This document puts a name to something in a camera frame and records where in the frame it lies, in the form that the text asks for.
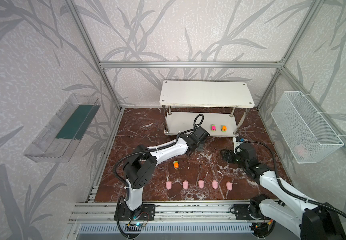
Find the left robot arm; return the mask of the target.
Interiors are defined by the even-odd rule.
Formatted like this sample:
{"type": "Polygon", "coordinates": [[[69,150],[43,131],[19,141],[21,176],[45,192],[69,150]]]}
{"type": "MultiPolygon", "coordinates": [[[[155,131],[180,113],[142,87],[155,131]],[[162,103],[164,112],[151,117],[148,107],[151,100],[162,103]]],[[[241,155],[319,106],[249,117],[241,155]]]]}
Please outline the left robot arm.
{"type": "Polygon", "coordinates": [[[153,177],[156,166],[177,156],[189,156],[209,136],[209,132],[197,126],[177,134],[174,140],[159,146],[139,145],[133,153],[120,159],[119,163],[124,164],[125,178],[118,175],[117,168],[114,168],[114,174],[127,188],[125,203],[128,209],[135,211],[142,206],[144,186],[153,177]]]}

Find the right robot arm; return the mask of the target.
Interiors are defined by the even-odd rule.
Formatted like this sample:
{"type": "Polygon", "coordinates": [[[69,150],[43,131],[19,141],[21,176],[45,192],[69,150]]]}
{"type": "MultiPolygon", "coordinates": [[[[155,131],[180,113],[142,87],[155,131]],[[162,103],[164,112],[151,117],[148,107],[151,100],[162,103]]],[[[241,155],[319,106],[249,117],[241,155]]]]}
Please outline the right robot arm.
{"type": "Polygon", "coordinates": [[[246,175],[273,193],[278,201],[266,195],[251,199],[253,219],[270,218],[301,240],[345,240],[342,223],[329,203],[317,204],[279,177],[277,168],[260,163],[254,142],[241,143],[235,150],[221,150],[227,163],[237,164],[246,175]]]}

